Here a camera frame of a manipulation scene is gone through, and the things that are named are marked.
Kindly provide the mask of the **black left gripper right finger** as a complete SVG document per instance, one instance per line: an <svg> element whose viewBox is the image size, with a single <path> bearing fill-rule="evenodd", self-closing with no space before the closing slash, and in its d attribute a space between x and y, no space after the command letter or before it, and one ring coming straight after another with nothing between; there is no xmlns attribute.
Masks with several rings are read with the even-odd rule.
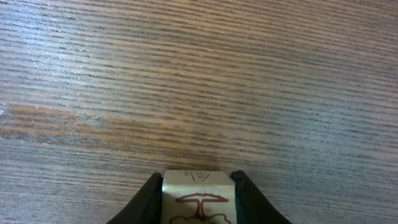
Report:
<svg viewBox="0 0 398 224"><path fill-rule="evenodd" d="M237 224L291 224L242 170L230 173L235 182Z"/></svg>

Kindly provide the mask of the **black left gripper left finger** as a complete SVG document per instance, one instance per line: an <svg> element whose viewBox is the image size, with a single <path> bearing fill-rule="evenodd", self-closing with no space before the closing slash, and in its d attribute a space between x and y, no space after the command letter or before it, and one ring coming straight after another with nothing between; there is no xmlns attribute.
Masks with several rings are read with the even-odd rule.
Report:
<svg viewBox="0 0 398 224"><path fill-rule="evenodd" d="M107 224L160 224L161 211L162 175L155 173Z"/></svg>

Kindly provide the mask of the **white mushroom picture block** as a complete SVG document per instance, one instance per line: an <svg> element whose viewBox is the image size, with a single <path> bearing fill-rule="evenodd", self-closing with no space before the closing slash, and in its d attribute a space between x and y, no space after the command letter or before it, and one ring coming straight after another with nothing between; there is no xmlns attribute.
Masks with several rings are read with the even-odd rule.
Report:
<svg viewBox="0 0 398 224"><path fill-rule="evenodd" d="M167 170L162 224L235 224L235 182L222 171Z"/></svg>

